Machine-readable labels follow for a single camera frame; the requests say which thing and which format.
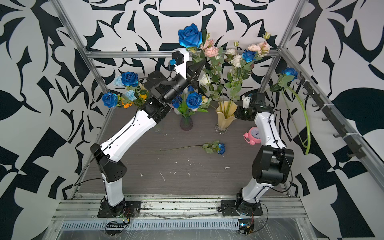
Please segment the yellow wavy glass vase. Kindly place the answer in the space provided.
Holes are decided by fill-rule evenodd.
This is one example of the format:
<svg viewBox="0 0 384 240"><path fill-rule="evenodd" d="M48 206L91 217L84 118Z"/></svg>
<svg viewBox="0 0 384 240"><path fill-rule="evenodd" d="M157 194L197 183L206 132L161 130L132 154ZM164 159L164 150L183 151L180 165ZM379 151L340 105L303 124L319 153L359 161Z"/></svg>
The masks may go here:
<svg viewBox="0 0 384 240"><path fill-rule="evenodd" d="M218 122L215 130L219 134L225 134L229 126L235 120L235 111L238 106L233 101L220 101L219 106L216 108L218 115Z"/></svg>

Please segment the blue rose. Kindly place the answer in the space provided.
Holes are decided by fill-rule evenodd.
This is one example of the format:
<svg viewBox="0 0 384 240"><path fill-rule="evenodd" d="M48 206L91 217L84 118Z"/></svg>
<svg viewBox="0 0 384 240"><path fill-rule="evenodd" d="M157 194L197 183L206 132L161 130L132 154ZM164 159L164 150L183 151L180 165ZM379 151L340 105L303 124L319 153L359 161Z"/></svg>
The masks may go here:
<svg viewBox="0 0 384 240"><path fill-rule="evenodd" d="M197 92L192 92L187 96L187 107L191 110L197 110L203 104L202 95Z"/></svg>
<svg viewBox="0 0 384 240"><path fill-rule="evenodd" d="M194 63L201 62L205 58L203 54L203 45L207 39L207 30L199 31L197 25L191 24L178 31L179 44L184 47L188 53L192 53L191 58Z"/></svg>
<svg viewBox="0 0 384 240"><path fill-rule="evenodd" d="M296 80L298 72L294 68L286 68L280 74L278 74L278 81L272 85L269 90L270 92L280 92L285 88L288 88L288 84L293 80Z"/></svg>
<svg viewBox="0 0 384 240"><path fill-rule="evenodd" d="M232 69L227 75L230 84L226 88L229 90L229 99L231 101L238 101L240 99L243 80L246 80L251 75L251 71L259 54L245 50L241 55L235 52L234 55L227 54L227 56Z"/></svg>

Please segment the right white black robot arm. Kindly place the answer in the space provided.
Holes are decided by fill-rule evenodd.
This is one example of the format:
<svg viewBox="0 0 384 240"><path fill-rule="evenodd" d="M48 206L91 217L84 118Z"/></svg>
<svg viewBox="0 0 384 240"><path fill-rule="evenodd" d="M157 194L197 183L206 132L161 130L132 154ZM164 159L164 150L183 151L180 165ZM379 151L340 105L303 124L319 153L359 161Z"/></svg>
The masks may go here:
<svg viewBox="0 0 384 240"><path fill-rule="evenodd" d="M261 197L274 187L287 181L294 159L280 138L275 124L274 109L266 104L264 93L251 93L242 97L243 105L235 111L235 118L254 122L256 135L249 131L244 135L250 144L255 138L261 147L252 165L252 179L238 194L236 205L242 208L259 205Z"/></svg>

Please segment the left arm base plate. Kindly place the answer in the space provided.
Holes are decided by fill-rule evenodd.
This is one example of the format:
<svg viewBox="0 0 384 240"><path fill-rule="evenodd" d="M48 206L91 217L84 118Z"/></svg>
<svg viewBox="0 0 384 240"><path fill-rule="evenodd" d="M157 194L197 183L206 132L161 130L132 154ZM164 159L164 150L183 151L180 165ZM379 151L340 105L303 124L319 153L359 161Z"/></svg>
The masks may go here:
<svg viewBox="0 0 384 240"><path fill-rule="evenodd" d="M141 201L125 201L111 207L106 200L101 201L98 218L135 218L140 214Z"/></svg>

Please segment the blue rose low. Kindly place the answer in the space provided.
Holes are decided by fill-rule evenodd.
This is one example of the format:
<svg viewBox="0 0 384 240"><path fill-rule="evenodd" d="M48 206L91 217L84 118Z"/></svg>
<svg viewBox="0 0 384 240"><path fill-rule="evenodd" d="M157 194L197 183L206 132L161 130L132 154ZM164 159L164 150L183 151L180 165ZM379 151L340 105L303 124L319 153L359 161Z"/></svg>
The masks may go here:
<svg viewBox="0 0 384 240"><path fill-rule="evenodd" d="M210 142L210 143L204 143L202 145L191 145L191 146L168 149L168 151L182 150L182 149L189 149L189 148L201 148L207 154L217 153L219 155L223 155L226 152L225 143L220 142L219 140L215 140L215 141Z"/></svg>

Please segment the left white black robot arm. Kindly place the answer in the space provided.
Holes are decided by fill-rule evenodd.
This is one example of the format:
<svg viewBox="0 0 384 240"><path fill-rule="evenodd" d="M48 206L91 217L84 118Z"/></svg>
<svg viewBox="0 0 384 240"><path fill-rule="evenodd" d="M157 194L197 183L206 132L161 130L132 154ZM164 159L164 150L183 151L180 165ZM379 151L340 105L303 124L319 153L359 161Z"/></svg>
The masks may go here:
<svg viewBox="0 0 384 240"><path fill-rule="evenodd" d="M171 111L171 103L184 89L198 87L198 79L206 60L199 63L186 62L186 69L172 80L159 71L152 72L144 87L150 97L138 109L135 116L114 136L101 145L93 144L91 152L97 162L105 183L106 203L112 210L121 213L126 207L123 195L123 176L127 172L121 159L126 151L148 130L161 122Z"/></svg>

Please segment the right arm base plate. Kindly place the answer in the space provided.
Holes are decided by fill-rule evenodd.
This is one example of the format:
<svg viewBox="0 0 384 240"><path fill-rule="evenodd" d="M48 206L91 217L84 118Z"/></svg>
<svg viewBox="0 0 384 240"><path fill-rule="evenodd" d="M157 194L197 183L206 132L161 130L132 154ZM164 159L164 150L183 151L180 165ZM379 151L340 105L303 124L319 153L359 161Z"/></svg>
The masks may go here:
<svg viewBox="0 0 384 240"><path fill-rule="evenodd" d="M259 217L263 215L261 204L250 204L239 200L222 200L218 213L224 217Z"/></svg>

